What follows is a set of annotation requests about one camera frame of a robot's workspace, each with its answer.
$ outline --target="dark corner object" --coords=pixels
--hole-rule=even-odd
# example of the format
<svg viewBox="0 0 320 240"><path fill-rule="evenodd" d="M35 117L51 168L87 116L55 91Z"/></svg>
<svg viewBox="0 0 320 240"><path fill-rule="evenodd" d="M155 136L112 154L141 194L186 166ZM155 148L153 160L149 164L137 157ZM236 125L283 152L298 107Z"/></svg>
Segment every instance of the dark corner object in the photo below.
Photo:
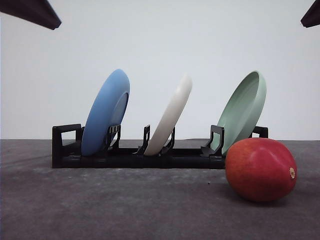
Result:
<svg viewBox="0 0 320 240"><path fill-rule="evenodd" d="M59 17L47 0L0 0L0 12L52 30L61 24Z"/></svg>
<svg viewBox="0 0 320 240"><path fill-rule="evenodd" d="M320 0L315 0L301 19L301 23L306 28L320 25Z"/></svg>
<svg viewBox="0 0 320 240"><path fill-rule="evenodd" d="M199 148L174 148L175 128L168 144L155 156L144 156L150 139L150 125L144 127L142 146L119 147L121 125L110 126L105 139L104 148L92 155L81 155L82 135L85 127L81 124L54 126L52 128L52 168L158 168L158 169L224 169L225 158L222 156L225 129L211 125L210 139ZM63 145L62 133L75 131L75 142ZM268 128L256 126L253 133L260 138L268 138ZM111 139L117 138L111 145ZM219 135L219 146L212 150L210 145L214 135Z"/></svg>

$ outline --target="gray table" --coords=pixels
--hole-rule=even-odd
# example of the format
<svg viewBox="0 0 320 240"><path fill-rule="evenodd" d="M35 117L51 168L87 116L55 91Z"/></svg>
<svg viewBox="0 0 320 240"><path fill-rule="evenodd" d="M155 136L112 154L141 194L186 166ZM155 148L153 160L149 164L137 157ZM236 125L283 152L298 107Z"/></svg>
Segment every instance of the gray table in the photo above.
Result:
<svg viewBox="0 0 320 240"><path fill-rule="evenodd" d="M319 239L320 141L284 143L295 189L257 204L233 192L224 170L51 169L50 140L2 140L1 240Z"/></svg>

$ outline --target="white backdrop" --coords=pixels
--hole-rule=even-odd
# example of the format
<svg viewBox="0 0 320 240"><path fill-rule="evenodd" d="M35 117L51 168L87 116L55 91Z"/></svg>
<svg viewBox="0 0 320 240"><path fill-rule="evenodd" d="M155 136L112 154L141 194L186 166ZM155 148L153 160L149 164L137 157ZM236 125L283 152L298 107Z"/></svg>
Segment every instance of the white backdrop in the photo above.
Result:
<svg viewBox="0 0 320 240"><path fill-rule="evenodd" d="M106 77L131 84L124 139L156 128L176 85L193 79L176 137L208 138L252 70L267 82L258 125L278 140L320 139L320 26L300 19L314 0L51 0L52 31L1 13L1 138L50 139L85 124Z"/></svg>

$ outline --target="mint green plate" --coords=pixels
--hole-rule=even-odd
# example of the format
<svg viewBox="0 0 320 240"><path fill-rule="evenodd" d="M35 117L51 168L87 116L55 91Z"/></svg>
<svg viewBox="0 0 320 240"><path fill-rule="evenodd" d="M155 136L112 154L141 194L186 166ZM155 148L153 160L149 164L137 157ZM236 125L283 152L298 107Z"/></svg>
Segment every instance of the mint green plate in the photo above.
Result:
<svg viewBox="0 0 320 240"><path fill-rule="evenodd" d="M236 88L217 124L224 127L223 156L232 144L250 136L264 108L266 93L266 81L258 71L249 73ZM215 133L211 148L215 150L219 142L220 136Z"/></svg>

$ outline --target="plastic dish rack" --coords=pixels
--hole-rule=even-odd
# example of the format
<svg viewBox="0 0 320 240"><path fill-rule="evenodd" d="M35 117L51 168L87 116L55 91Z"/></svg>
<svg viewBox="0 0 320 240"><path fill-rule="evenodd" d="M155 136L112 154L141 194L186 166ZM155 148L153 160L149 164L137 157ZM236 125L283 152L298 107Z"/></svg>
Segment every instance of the plastic dish rack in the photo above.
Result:
<svg viewBox="0 0 320 240"><path fill-rule="evenodd" d="M211 125L210 139L200 148L174 148L175 128L168 144L155 156L144 156L150 139L150 125L144 127L142 146L119 147L121 125L108 128L108 143L117 134L111 146L105 145L98 153L91 156L81 155L81 141L85 127L81 124L54 126L52 128L52 168L159 168L159 169L224 169L225 158L222 156L225 129ZM75 131L75 142L63 145L62 133ZM214 133L220 141L216 150L210 148ZM256 126L252 133L260 138L268 138L268 128Z"/></svg>

